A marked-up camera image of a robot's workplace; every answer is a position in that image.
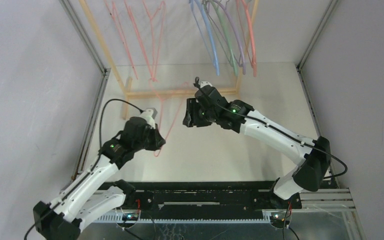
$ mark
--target wooden stand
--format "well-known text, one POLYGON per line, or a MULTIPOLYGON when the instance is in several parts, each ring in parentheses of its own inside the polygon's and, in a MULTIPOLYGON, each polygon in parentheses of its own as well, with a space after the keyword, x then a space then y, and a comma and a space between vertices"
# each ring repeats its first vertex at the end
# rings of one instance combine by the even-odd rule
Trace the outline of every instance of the wooden stand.
MULTIPOLYGON (((103 53, 109 63, 109 66, 111 67, 111 71, 114 73, 115 78, 117 79, 117 82, 121 88, 122 93, 125 96, 126 101, 130 101, 133 99, 151 99, 156 98, 157 94, 159 94, 161 97, 164 98, 175 98, 175 97, 193 97, 196 89, 187 89, 187 90, 163 90, 163 91, 131 91, 132 90, 132 78, 129 77, 126 81, 126 84, 123 83, 122 78, 120 76, 119 71, 117 70, 116 64, 114 63, 114 60, 111 56, 110 50, 107 46, 107 43, 104 40, 104 37, 102 36, 102 33, 98 27, 97 22, 95 21, 95 18, 91 12, 91 9, 89 8, 88 4, 86 3, 86 0, 78 0, 84 14, 87 17, 87 20, 89 21, 90 26, 93 29, 93 32, 96 35, 96 38, 99 42, 100 47, 103 50, 103 53)), ((254 0, 254 5, 252 7, 252 16, 251 16, 251 23, 254 25, 254 20, 256 18, 257 14, 257 8, 258 8, 259 0, 254 0)), ((245 49, 247 50, 250 45, 250 34, 248 32, 245 40, 245 49)), ((241 89, 241 83, 242 83, 242 69, 239 71, 240 73, 235 79, 235 87, 224 87, 224 88, 217 88, 217 90, 220 92, 221 95, 237 95, 237 97, 240 99, 239 91, 241 89)), ((126 119, 129 110, 126 104, 123 104, 122 106, 122 118, 126 119)))

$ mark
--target white arm segment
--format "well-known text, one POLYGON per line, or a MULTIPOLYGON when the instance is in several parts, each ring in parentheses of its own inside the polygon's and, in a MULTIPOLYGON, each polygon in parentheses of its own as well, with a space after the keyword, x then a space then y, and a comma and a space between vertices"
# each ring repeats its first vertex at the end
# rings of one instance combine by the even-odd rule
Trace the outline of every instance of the white arm segment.
POLYGON ((58 197, 50 202, 50 208, 53 208, 55 204, 60 203, 54 211, 56 214, 63 213, 63 218, 67 222, 71 223, 78 214, 79 210, 84 208, 83 205, 95 193, 95 191, 109 177, 119 171, 117 165, 115 163, 110 163, 110 159, 104 155, 100 156, 99 162, 96 164, 93 171, 91 171, 92 167, 93 164, 91 164, 86 171, 78 176, 76 180, 58 197), (66 194, 68 194, 72 189, 74 189, 74 191, 64 201, 62 201, 66 194))
POLYGON ((123 190, 117 186, 111 186, 98 198, 86 202, 76 216, 77 219, 82 220, 79 226, 80 232, 103 214, 123 205, 125 200, 126 195, 123 190))
POLYGON ((293 138, 298 139, 301 142, 304 142, 311 146, 314 146, 313 139, 309 137, 301 136, 299 134, 296 134, 295 132, 292 132, 284 128, 283 126, 266 118, 264 115, 262 115, 260 112, 256 110, 250 111, 247 114, 247 116, 260 119, 266 122, 267 125, 264 125, 261 122, 258 122, 250 118, 245 118, 246 122, 240 126, 240 133, 243 133, 246 136, 253 137, 255 139, 258 139, 266 143, 272 148, 283 153, 285 156, 291 159, 294 164, 297 165, 295 169, 293 169, 287 175, 281 177, 279 181, 276 183, 276 185, 274 186, 274 193, 277 196, 279 196, 281 199, 287 200, 293 194, 296 194, 303 190, 302 187, 298 186, 295 183, 294 179, 292 178, 292 175, 298 169, 298 167, 301 166, 306 160, 304 158, 304 155, 309 154, 312 151, 312 149, 308 146, 301 145, 296 141, 289 139, 288 137, 284 136, 283 134, 281 134, 280 132, 274 130, 269 126, 271 125, 273 127, 276 127, 282 132, 288 134, 289 136, 292 136, 293 138))

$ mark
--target metal frame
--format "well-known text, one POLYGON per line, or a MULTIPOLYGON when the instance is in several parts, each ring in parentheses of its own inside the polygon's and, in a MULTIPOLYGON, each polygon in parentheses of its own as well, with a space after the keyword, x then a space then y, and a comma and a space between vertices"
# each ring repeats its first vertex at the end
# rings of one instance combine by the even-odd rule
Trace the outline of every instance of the metal frame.
MULTIPOLYGON (((75 170, 75 174, 77 174, 78 166, 81 164, 82 161, 85 160, 85 157, 87 155, 87 151, 89 149, 89 145, 91 142, 91 138, 93 135, 93 129, 97 121, 98 113, 99 113, 99 108, 102 103, 102 98, 104 96, 106 84, 108 81, 108 71, 105 69, 103 62, 99 58, 99 55, 92 44, 88 34, 86 33, 82 23, 80 22, 79 18, 76 15, 76 12, 73 9, 73 6, 70 4, 69 0, 59 0, 61 5, 63 6, 64 10, 66 11, 67 15, 69 16, 71 22, 73 23, 74 28, 78 32, 82 42, 85 44, 88 52, 90 53, 91 57, 95 61, 97 67, 100 69, 100 71, 103 74, 103 78, 101 80, 101 86, 99 87, 98 93, 95 98, 95 104, 93 107, 93 111, 91 113, 91 116, 89 118, 88 126, 83 138, 83 143, 82 143, 82 149, 79 153, 79 161, 77 164, 77 168, 75 170)), ((141 98, 153 98, 155 97, 155 94, 153 92, 130 92, 131 86, 132 86, 132 79, 129 78, 126 82, 126 85, 123 84, 120 78, 120 74, 118 73, 116 66, 111 58, 111 55, 109 53, 108 47, 106 46, 102 35, 100 33, 100 30, 98 26, 96 25, 95 20, 93 19, 92 13, 90 12, 89 7, 87 6, 85 0, 79 0, 88 20, 89 23, 92 25, 92 29, 94 30, 96 36, 98 37, 99 44, 103 48, 104 54, 113 70, 115 70, 115 76, 117 78, 117 81, 120 84, 120 88, 124 92, 127 100, 130 99, 141 99, 141 98)), ((303 67, 311 54, 311 51, 313 50, 315 44, 317 43, 318 39, 320 38, 324 28, 327 25, 327 22, 329 18, 332 16, 334 10, 338 6, 338 3, 340 0, 331 0, 328 7, 326 8, 326 11, 324 12, 316 30, 314 31, 314 34, 305 50, 303 53, 301 60, 299 61, 296 69, 301 81, 301 85, 304 91, 304 95, 307 99, 308 107, 311 111, 312 119, 314 126, 316 128, 317 134, 321 134, 320 126, 319 126, 319 121, 317 119, 317 114, 315 113, 314 107, 313 107, 313 102, 311 100, 310 94, 308 92, 308 88, 306 85, 306 81, 304 80, 302 76, 302 70, 303 67)), ((258 6, 258 0, 255 1, 255 9, 258 6)), ((252 22, 254 22, 255 18, 255 13, 253 12, 252 14, 252 22)), ((238 95, 239 96, 239 89, 241 86, 241 81, 242 81, 242 74, 238 76, 236 79, 236 86, 233 88, 227 88, 223 89, 220 93, 224 95, 238 95)), ((164 91, 161 92, 160 94, 165 95, 166 97, 180 97, 180 96, 192 96, 195 93, 194 90, 184 90, 184 91, 164 91)), ((273 182, 272 181, 265 181, 265 182, 237 182, 236 184, 242 185, 243 189, 253 189, 255 190, 255 185, 259 185, 260 187, 258 188, 259 192, 267 192, 268 189, 270 188, 273 182)), ((154 183, 144 183, 144 182, 139 182, 139 183, 133 183, 134 185, 143 185, 143 184, 148 184, 148 185, 155 185, 154 183)), ((166 183, 158 183, 163 189, 182 189, 184 183, 176 183, 176 182, 166 182, 166 183)), ((215 183, 216 185, 224 185, 228 184, 229 189, 232 189, 232 186, 234 184, 231 184, 229 182, 217 182, 215 183)), ((294 209, 295 212, 341 212, 343 216, 343 220, 346 223, 347 226, 347 231, 349 238, 354 240, 354 239, 362 239, 365 240, 366 236, 364 235, 363 228, 361 226, 361 223, 359 221, 357 211, 351 196, 351 193, 349 189, 338 189, 337 181, 333 179, 333 181, 323 181, 323 186, 322 189, 320 189, 318 192, 302 192, 300 193, 300 201, 302 205, 302 209, 294 209)), ((261 218, 259 219, 252 219, 249 221, 246 221, 246 223, 267 223, 269 221, 269 217, 272 216, 275 213, 278 213, 279 209, 264 209, 261 211, 261 218)), ((110 211, 107 214, 103 215, 100 217, 96 222, 97 223, 114 223, 115 221, 121 223, 121 219, 119 218, 119 215, 117 214, 116 211, 110 211)), ((179 221, 176 220, 169 220, 169 219, 156 219, 156 223, 180 223, 179 221)), ((183 221, 182 223, 210 223, 211 221, 208 220, 198 220, 195 219, 193 221, 183 221)), ((139 223, 151 223, 149 219, 141 219, 139 220, 139 223)))

